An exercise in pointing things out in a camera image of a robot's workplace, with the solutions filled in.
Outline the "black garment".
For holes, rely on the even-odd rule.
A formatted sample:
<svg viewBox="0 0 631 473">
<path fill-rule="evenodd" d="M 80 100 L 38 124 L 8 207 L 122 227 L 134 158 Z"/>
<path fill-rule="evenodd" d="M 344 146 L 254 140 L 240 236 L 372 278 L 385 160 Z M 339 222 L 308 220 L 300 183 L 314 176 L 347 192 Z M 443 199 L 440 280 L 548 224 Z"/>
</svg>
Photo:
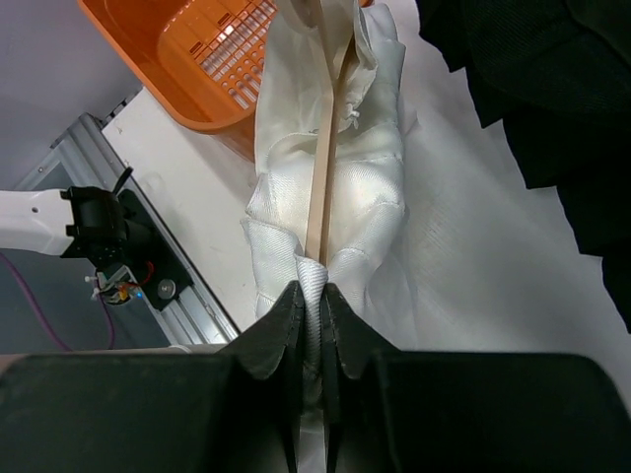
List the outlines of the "black garment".
<svg viewBox="0 0 631 473">
<path fill-rule="evenodd" d="M 580 252 L 630 317 L 630 5 L 421 1 L 421 37 L 501 123 L 527 188 L 556 189 Z"/>
</svg>

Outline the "beige wooden hanger front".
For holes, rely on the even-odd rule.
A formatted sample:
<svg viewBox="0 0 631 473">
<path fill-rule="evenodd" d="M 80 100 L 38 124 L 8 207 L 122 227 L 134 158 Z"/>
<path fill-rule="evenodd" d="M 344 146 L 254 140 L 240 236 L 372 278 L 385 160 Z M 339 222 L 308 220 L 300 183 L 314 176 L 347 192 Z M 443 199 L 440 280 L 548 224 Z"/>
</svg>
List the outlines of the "beige wooden hanger front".
<svg viewBox="0 0 631 473">
<path fill-rule="evenodd" d="M 346 80 L 356 63 L 355 36 L 350 30 L 341 44 L 330 41 L 319 1 L 294 1 L 292 7 L 301 26 L 307 29 L 321 86 L 320 124 L 317 130 L 312 191 L 305 241 L 305 255 L 321 265 L 328 260 L 329 229 L 336 140 Z"/>
</svg>

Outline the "orange plastic basket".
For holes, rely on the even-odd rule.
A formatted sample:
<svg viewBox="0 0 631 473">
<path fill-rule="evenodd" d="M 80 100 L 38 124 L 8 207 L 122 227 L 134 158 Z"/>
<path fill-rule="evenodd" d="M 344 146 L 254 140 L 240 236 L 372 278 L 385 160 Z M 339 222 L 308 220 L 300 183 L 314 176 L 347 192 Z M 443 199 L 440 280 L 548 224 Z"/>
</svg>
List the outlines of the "orange plastic basket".
<svg viewBox="0 0 631 473">
<path fill-rule="evenodd" d="M 180 125 L 254 159 L 254 114 L 273 1 L 82 1 Z"/>
</svg>

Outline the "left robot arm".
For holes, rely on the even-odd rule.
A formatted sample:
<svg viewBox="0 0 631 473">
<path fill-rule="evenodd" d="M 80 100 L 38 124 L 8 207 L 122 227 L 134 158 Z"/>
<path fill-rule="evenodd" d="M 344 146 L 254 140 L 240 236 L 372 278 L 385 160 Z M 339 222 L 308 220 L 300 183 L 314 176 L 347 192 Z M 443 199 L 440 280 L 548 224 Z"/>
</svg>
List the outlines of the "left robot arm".
<svg viewBox="0 0 631 473">
<path fill-rule="evenodd" d="M 1 192 L 1 247 L 66 259 L 86 259 L 96 274 L 93 297 L 109 305 L 141 296 L 157 267 L 159 235 L 134 220 L 119 200 L 133 173 L 127 168 L 112 190 L 94 186 Z"/>
</svg>

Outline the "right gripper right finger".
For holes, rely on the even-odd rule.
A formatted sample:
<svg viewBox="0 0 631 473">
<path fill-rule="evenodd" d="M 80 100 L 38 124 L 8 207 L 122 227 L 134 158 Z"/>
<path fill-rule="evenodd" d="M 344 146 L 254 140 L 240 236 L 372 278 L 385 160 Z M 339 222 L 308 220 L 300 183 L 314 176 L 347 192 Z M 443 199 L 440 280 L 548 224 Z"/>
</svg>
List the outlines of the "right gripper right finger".
<svg viewBox="0 0 631 473">
<path fill-rule="evenodd" d="M 608 374 L 556 353 L 404 351 L 322 295 L 330 472 L 626 472 L 630 416 Z"/>
</svg>

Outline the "aluminium mounting rail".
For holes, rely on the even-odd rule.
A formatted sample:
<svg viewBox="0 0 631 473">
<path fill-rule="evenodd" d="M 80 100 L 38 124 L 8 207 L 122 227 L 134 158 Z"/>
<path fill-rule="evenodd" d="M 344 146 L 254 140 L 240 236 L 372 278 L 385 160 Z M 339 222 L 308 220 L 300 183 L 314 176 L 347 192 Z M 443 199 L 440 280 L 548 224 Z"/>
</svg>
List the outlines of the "aluminium mounting rail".
<svg viewBox="0 0 631 473">
<path fill-rule="evenodd" d="M 220 346 L 240 333 L 164 220 L 107 142 L 81 115 L 15 190 L 1 193 L 1 248 L 80 259 L 103 311 L 146 304 L 174 345 Z"/>
</svg>

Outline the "white pleated skirt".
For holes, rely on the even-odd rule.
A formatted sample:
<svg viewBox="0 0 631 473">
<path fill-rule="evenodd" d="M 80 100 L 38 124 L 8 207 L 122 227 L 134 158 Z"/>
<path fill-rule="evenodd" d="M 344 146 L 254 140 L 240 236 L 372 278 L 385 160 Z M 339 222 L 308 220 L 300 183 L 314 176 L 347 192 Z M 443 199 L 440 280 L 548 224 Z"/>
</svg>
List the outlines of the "white pleated skirt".
<svg viewBox="0 0 631 473">
<path fill-rule="evenodd" d="M 326 1 L 333 45 L 354 31 L 340 111 L 328 260 L 306 257 L 321 86 L 307 29 L 277 3 L 246 207 L 256 311 L 291 281 L 307 296 L 307 403 L 321 393 L 317 298 L 337 285 L 403 349 L 582 355 L 630 396 L 630 338 L 596 258 L 554 190 L 525 188 L 498 126 L 482 130 L 462 74 L 407 27 L 406 1 Z"/>
</svg>

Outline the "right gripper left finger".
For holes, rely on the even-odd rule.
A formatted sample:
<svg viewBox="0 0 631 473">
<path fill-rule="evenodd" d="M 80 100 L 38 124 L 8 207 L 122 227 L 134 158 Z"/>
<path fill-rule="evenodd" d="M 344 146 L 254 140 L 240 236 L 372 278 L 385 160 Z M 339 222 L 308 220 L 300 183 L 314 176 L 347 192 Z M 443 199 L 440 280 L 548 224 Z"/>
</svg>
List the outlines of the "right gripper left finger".
<svg viewBox="0 0 631 473">
<path fill-rule="evenodd" d="M 27 356 L 1 376 L 5 472 L 294 472 L 306 303 L 216 353 Z"/>
</svg>

